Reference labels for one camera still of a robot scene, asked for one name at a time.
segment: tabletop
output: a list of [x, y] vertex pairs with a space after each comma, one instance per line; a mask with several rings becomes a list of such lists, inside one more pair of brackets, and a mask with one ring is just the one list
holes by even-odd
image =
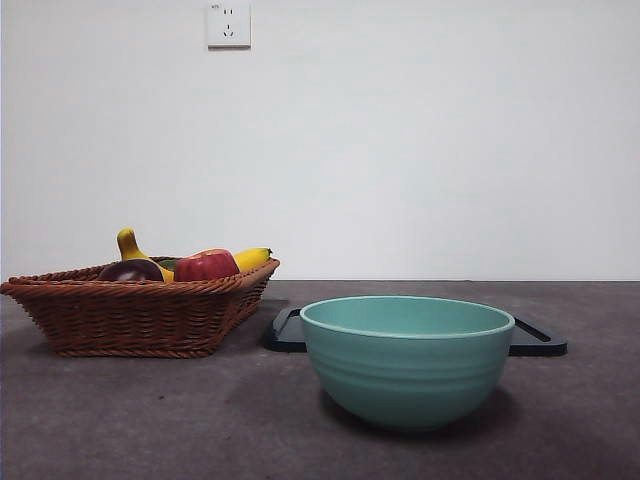
[[[323, 391], [305, 353], [267, 350], [284, 308], [351, 295], [454, 298], [567, 338], [509, 357], [475, 412], [384, 431]], [[2, 299], [2, 478], [640, 478], [640, 282], [272, 280], [258, 310], [198, 359], [62, 358]]]

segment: bowl rim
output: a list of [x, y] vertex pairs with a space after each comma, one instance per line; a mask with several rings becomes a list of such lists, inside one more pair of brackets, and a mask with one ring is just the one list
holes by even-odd
[[[407, 333], [392, 333], [392, 332], [376, 332], [373, 330], [359, 330], [356, 328], [346, 328], [346, 327], [340, 327], [337, 325], [328, 325], [326, 323], [322, 323], [319, 322], [317, 320], [314, 320], [312, 318], [310, 318], [307, 315], [307, 311], [313, 307], [316, 307], [318, 305], [322, 305], [322, 304], [326, 304], [326, 303], [334, 303], [334, 302], [342, 302], [342, 301], [346, 301], [346, 300], [366, 300], [366, 299], [370, 299], [370, 298], [376, 298], [376, 299], [380, 299], [380, 298], [402, 298], [402, 299], [412, 299], [412, 300], [431, 300], [431, 301], [437, 301], [437, 302], [446, 302], [446, 303], [457, 303], [457, 304], [463, 304], [463, 305], [469, 305], [469, 306], [473, 306], [473, 307], [480, 307], [483, 308], [485, 310], [491, 310], [495, 313], [500, 314], [503, 317], [506, 317], [507, 319], [507, 323], [505, 325], [502, 325], [500, 327], [496, 327], [496, 328], [491, 328], [488, 330], [478, 330], [478, 331], [474, 331], [474, 332], [462, 332], [462, 333], [414, 333], [414, 334], [407, 334]], [[492, 307], [490, 305], [485, 305], [483, 303], [475, 303], [475, 302], [468, 302], [466, 300], [455, 300], [452, 298], [442, 298], [442, 297], [426, 297], [426, 296], [419, 296], [419, 295], [356, 295], [356, 296], [350, 296], [350, 297], [337, 297], [337, 298], [330, 298], [330, 299], [326, 299], [326, 300], [320, 300], [318, 302], [313, 302], [310, 303], [306, 306], [304, 306], [303, 308], [300, 309], [300, 318], [302, 318], [303, 323], [309, 323], [311, 325], [314, 325], [316, 327], [325, 329], [325, 330], [332, 330], [335, 332], [341, 332], [341, 333], [349, 333], [352, 335], [362, 335], [362, 336], [367, 336], [367, 337], [379, 337], [379, 338], [405, 338], [405, 339], [420, 339], [420, 340], [428, 340], [428, 339], [452, 339], [452, 338], [470, 338], [470, 337], [479, 337], [479, 336], [484, 336], [484, 335], [494, 335], [500, 332], [504, 332], [507, 330], [511, 330], [515, 327], [515, 318], [513, 317], [513, 315], [511, 315], [510, 313], [501, 310], [499, 308], [496, 307]]]

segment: bowl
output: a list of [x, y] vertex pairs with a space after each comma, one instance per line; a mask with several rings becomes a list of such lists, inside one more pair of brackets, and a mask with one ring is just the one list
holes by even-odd
[[498, 384], [515, 325], [487, 305], [413, 296], [334, 298], [300, 317], [333, 400], [367, 422], [408, 431], [477, 409]]

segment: purple eggplant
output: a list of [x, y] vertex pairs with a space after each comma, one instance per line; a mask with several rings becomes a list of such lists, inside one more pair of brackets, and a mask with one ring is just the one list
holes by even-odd
[[144, 258], [134, 258], [105, 267], [98, 275], [98, 280], [112, 282], [157, 280], [162, 282], [163, 278], [160, 267], [155, 262]]

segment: tray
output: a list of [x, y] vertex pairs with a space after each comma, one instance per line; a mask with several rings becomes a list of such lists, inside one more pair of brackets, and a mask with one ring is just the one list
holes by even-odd
[[[523, 315], [514, 315], [516, 327], [513, 331], [509, 355], [512, 357], [560, 356], [567, 353], [567, 340], [546, 327], [542, 327]], [[302, 332], [300, 308], [285, 308], [267, 326], [262, 344], [276, 352], [306, 352]]]

